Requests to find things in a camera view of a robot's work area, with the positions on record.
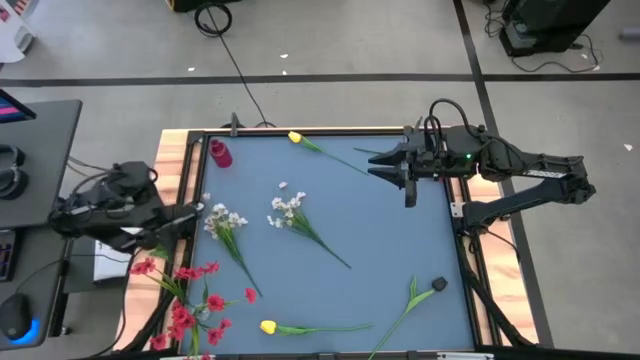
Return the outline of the red vase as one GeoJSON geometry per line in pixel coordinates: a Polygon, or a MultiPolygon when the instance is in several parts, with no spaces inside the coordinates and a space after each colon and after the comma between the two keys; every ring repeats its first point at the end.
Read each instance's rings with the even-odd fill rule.
{"type": "Polygon", "coordinates": [[[212,140],[210,142],[209,154],[215,164],[220,168],[229,168],[233,163],[233,158],[228,147],[220,140],[212,140]]]}

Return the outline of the yellow artificial tulip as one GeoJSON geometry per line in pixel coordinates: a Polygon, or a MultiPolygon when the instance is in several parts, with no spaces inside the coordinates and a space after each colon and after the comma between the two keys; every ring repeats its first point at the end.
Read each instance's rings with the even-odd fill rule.
{"type": "Polygon", "coordinates": [[[259,328],[262,332],[268,335],[306,335],[318,332],[350,332],[371,328],[372,324],[364,324],[353,327],[334,327],[334,328],[312,328],[312,327],[300,327],[300,326],[286,326],[277,323],[273,320],[263,320],[260,322],[259,328]]]}
{"type": "Polygon", "coordinates": [[[350,167],[350,168],[352,168],[352,169],[364,174],[365,176],[368,176],[367,172],[365,172],[365,171],[361,170],[360,168],[350,164],[349,162],[346,162],[343,159],[341,159],[339,157],[336,157],[335,155],[327,152],[326,150],[324,150],[320,146],[316,145],[311,140],[309,140],[307,137],[305,137],[304,135],[302,135],[302,134],[300,134],[298,132],[290,131],[288,133],[288,138],[294,144],[301,145],[302,147],[304,147],[304,148],[306,148],[306,149],[308,149],[310,151],[313,151],[313,152],[316,152],[316,153],[319,153],[319,154],[323,154],[326,157],[329,157],[329,158],[331,158],[331,159],[333,159],[335,161],[338,161],[341,164],[346,165],[346,166],[348,166],[348,167],[350,167]]]}

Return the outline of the black headphones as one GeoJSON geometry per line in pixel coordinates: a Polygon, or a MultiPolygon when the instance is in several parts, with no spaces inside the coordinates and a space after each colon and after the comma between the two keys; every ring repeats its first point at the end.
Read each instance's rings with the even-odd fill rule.
{"type": "Polygon", "coordinates": [[[28,175],[20,169],[25,154],[16,146],[0,144],[0,154],[11,154],[13,160],[8,168],[0,169],[0,200],[14,200],[26,189],[28,175]]]}

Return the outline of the black box with yellow edge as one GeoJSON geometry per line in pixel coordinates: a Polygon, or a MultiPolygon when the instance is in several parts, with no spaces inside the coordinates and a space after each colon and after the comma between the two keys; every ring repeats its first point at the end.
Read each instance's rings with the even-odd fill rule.
{"type": "Polygon", "coordinates": [[[199,6],[206,3],[232,3],[240,0],[165,0],[169,9],[176,13],[186,13],[196,10],[199,6]]]}

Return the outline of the black keyboard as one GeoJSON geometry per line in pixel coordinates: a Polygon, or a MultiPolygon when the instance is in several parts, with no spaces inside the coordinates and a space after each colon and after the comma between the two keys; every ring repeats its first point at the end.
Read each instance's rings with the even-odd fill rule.
{"type": "Polygon", "coordinates": [[[0,282],[12,280],[18,249],[19,243],[16,232],[0,230],[0,282]]]}

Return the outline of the white artificial flower spray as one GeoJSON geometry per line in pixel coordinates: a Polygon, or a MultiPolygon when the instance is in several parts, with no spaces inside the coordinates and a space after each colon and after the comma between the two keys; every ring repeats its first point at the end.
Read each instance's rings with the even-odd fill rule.
{"type": "Polygon", "coordinates": [[[231,259],[244,271],[257,294],[262,297],[263,294],[246,265],[236,237],[236,232],[246,226],[248,220],[237,212],[231,212],[224,203],[210,205],[212,197],[208,192],[204,193],[201,199],[205,206],[210,207],[209,214],[204,218],[204,230],[224,246],[231,259]]]}
{"type": "Polygon", "coordinates": [[[304,213],[302,203],[306,198],[306,193],[300,191],[290,196],[287,187],[286,181],[278,184],[281,195],[275,196],[270,202],[273,213],[266,216],[269,225],[277,229],[289,230],[313,241],[348,269],[351,269],[351,266],[324,242],[304,213]]]}

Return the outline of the black equipment case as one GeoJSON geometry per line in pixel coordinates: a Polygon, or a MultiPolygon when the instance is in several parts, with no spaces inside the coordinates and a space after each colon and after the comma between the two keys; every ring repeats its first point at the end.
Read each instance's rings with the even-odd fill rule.
{"type": "Polygon", "coordinates": [[[509,57],[562,53],[611,0],[506,0],[499,40],[509,57]]]}

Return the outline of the computer monitor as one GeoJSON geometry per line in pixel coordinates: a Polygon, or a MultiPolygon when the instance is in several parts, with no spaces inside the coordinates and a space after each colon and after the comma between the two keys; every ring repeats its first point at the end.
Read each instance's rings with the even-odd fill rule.
{"type": "Polygon", "coordinates": [[[36,113],[0,89],[0,124],[33,120],[36,113]]]}

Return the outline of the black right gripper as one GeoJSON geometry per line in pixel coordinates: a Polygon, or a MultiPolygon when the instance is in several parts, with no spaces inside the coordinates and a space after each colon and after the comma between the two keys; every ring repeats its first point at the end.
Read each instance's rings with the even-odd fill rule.
{"type": "Polygon", "coordinates": [[[405,207],[412,208],[417,202],[417,181],[420,178],[438,180],[444,173],[443,131],[406,126],[405,142],[397,144],[387,152],[372,156],[369,164],[398,165],[397,167],[372,167],[368,173],[390,182],[398,188],[405,187],[405,207]]]}

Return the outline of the white rectangular box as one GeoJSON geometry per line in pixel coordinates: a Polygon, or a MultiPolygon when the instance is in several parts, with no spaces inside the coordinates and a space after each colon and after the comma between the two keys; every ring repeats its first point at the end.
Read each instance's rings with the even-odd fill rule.
{"type": "Polygon", "coordinates": [[[99,282],[124,277],[133,254],[114,250],[109,245],[95,241],[93,281],[99,282]]]}

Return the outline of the dark grey desk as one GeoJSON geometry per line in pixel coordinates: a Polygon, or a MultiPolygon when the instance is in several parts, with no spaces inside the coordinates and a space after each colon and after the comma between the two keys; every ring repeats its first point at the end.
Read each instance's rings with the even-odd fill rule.
{"type": "Polygon", "coordinates": [[[0,282],[0,303],[14,293],[23,293],[30,304],[36,328],[33,336],[14,344],[0,332],[0,352],[38,347],[49,333],[58,297],[66,241],[46,227],[28,228],[20,237],[13,279],[0,282]]]}
{"type": "Polygon", "coordinates": [[[21,170],[28,176],[24,192],[14,200],[0,200],[0,229],[42,225],[54,206],[80,117],[79,100],[36,102],[28,105],[34,120],[0,124],[0,144],[25,154],[21,170]]]}

